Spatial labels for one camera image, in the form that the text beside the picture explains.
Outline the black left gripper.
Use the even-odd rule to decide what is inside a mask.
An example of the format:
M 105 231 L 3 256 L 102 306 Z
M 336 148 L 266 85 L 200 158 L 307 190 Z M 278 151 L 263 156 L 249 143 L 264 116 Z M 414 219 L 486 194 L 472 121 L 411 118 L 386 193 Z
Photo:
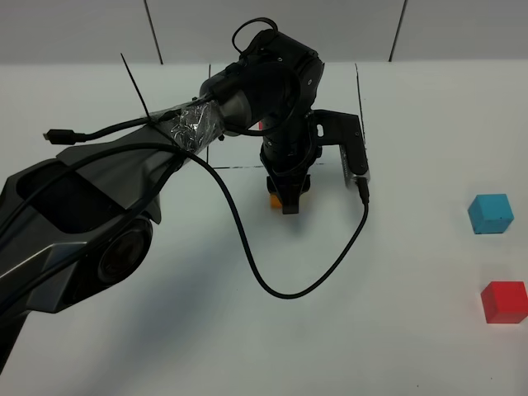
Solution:
M 317 159 L 312 112 L 284 122 L 276 115 L 262 120 L 263 130 L 278 129 L 263 137 L 260 157 L 268 173 L 266 188 L 277 195 L 283 215 L 297 215 L 300 197 L 310 189 L 309 168 Z

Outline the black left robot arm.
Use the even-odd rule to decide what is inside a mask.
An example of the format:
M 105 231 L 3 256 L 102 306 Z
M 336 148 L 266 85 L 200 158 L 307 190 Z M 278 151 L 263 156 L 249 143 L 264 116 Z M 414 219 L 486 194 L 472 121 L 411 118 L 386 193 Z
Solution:
M 171 175 L 220 137 L 254 135 L 270 173 L 301 188 L 316 154 L 311 107 L 318 53 L 276 28 L 172 108 L 92 134 L 50 130 L 55 157 L 10 176 L 1 193 L 1 358 L 29 313 L 55 314 L 130 276 L 161 220 Z

